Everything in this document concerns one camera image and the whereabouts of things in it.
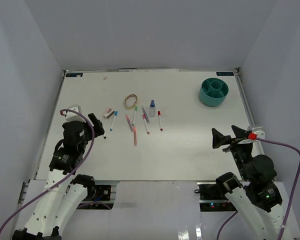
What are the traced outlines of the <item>pink and white eraser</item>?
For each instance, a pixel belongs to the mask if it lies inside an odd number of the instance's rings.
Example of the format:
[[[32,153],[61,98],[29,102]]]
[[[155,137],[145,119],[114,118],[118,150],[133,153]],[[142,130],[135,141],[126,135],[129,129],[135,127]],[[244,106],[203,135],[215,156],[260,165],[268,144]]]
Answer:
[[[103,114],[103,118],[109,119],[112,115],[114,115],[114,113],[115,111],[112,108],[108,107]]]

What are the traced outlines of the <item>blue-capped white marker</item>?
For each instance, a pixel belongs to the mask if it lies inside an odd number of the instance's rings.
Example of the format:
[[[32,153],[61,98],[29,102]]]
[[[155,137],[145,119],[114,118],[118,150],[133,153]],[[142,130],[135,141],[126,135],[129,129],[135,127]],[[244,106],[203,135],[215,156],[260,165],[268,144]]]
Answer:
[[[112,119],[111,125],[110,125],[110,129],[109,129],[111,132],[112,132],[113,129],[114,129],[114,124],[115,124],[117,115],[118,115],[118,111],[115,111],[115,112],[114,112],[114,115],[113,115],[113,119]]]

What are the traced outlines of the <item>green-capped white marker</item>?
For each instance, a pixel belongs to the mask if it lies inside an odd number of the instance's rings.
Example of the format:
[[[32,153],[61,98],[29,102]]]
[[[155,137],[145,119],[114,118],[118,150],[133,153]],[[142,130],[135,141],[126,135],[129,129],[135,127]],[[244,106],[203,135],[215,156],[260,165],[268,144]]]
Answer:
[[[133,112],[133,118],[132,118],[132,126],[135,125],[135,122],[136,122],[136,116],[137,116],[137,112],[138,112],[138,107],[135,106],[134,108],[134,112]]]

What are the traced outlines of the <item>red-capped white marker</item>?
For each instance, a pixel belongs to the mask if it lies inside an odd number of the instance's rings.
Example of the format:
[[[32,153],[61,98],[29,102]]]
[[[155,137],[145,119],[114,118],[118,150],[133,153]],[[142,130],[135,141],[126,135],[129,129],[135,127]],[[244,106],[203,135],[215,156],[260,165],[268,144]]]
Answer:
[[[160,131],[162,132],[162,131],[163,131],[163,126],[162,126],[162,120],[161,120],[161,112],[158,111],[158,112],[157,112],[157,115],[158,115],[159,129],[160,129]]]

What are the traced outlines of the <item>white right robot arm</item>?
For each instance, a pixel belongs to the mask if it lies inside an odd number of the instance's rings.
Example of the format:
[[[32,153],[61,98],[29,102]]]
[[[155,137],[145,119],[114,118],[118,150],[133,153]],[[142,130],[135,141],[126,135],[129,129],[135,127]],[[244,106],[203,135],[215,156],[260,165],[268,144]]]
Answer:
[[[253,143],[265,138],[260,127],[241,129],[232,125],[234,137],[212,128],[212,147],[222,146],[232,154],[243,185],[237,176],[227,172],[216,179],[216,195],[229,200],[252,232],[254,240],[291,240],[293,236],[284,223],[283,199],[274,183],[277,172],[273,160],[264,155],[252,155]]]

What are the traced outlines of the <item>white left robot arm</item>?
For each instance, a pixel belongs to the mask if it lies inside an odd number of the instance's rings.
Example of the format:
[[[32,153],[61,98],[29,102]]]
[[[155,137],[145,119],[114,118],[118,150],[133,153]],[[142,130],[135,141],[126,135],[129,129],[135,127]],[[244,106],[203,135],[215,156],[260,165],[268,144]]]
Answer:
[[[87,159],[95,138],[104,135],[103,124],[93,113],[84,117],[68,109],[61,114],[66,118],[63,138],[54,148],[43,192],[35,198],[37,205],[25,226],[14,231],[14,240],[62,239],[79,204],[95,196],[95,179],[76,172]]]

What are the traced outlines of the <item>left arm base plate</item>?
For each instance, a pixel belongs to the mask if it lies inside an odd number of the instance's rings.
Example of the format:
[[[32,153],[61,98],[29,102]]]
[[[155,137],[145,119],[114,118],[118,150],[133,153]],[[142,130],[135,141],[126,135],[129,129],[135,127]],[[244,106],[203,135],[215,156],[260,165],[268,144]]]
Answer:
[[[88,190],[87,197],[78,205],[79,210],[111,210],[111,185],[95,185]]]

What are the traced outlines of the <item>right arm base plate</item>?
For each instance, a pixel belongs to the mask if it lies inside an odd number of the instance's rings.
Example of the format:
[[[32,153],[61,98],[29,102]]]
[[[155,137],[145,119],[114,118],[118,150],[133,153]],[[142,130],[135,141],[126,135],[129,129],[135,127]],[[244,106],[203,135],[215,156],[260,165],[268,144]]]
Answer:
[[[235,212],[234,205],[222,195],[215,182],[198,182],[194,193],[199,197],[201,212]]]

